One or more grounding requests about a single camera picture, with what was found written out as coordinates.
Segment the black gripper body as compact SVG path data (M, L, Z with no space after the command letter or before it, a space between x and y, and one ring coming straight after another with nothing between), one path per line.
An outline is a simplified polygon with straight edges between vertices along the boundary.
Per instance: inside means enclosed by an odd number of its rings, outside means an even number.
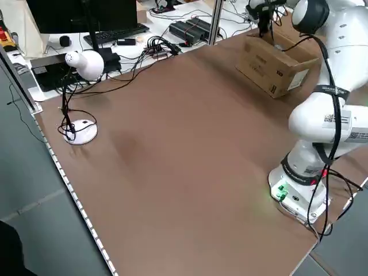
M273 19L275 5L271 2L264 2L257 6L259 16L259 26L268 26Z

